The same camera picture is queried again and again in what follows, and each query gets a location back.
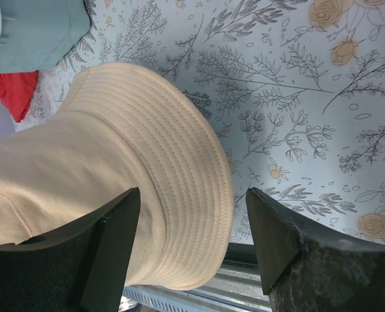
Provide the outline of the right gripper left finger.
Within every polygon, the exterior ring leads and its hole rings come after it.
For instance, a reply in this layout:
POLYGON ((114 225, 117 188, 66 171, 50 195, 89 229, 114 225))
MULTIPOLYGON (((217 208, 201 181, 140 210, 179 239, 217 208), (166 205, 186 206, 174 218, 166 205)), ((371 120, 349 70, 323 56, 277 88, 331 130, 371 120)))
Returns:
POLYGON ((117 311, 140 204, 132 188, 62 227, 0 245, 0 311, 117 311))

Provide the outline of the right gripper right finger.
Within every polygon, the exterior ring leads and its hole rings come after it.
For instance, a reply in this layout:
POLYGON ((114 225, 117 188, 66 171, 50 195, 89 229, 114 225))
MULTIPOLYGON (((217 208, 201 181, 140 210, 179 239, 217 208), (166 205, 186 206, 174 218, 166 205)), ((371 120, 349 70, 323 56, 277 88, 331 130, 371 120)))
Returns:
POLYGON ((246 193, 262 291, 273 311, 385 311, 385 245, 246 193))

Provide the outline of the black beige cap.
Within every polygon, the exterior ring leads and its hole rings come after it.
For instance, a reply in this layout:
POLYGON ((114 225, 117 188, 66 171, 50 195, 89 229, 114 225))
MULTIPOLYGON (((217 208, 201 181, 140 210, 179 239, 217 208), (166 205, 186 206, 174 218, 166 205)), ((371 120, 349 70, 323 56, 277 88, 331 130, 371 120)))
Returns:
POLYGON ((229 244, 234 189, 214 130, 166 79, 129 63, 88 68, 45 124, 0 140, 0 245, 19 244, 139 188, 128 285, 186 291, 229 244))

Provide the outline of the red cloth hat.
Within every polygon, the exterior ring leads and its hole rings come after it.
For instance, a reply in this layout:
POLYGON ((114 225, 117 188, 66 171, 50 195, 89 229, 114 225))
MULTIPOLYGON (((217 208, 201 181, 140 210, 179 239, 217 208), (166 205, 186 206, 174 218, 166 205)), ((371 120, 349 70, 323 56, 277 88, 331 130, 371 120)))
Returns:
POLYGON ((0 101, 16 123, 29 111, 38 83, 38 71, 0 73, 0 101))

